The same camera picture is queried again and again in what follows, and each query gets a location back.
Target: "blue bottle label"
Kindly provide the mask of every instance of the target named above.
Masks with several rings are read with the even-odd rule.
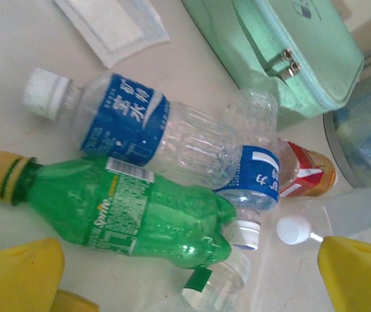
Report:
[[[238,171],[224,187],[216,190],[253,190],[278,201],[279,160],[268,149],[258,146],[243,146]]]
[[[113,74],[81,149],[143,166],[158,148],[169,111],[162,93]]]

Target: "white cap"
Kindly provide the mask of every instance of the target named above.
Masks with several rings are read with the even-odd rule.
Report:
[[[259,244],[258,222],[235,220],[223,230],[223,236],[232,245],[246,250],[257,250]]]
[[[55,120],[70,82],[67,77],[37,68],[27,83],[23,103],[34,114]]]
[[[223,261],[231,270],[234,270],[242,278],[243,283],[246,283],[251,272],[251,262],[249,259],[235,246],[232,246],[232,252],[229,257]]]
[[[302,216],[286,216],[277,222],[277,233],[283,242],[295,245],[310,237],[311,227]]]

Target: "green bag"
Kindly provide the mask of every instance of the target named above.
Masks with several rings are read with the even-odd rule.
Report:
[[[363,54],[330,0],[182,1],[239,87],[273,85],[279,129],[349,100]]]

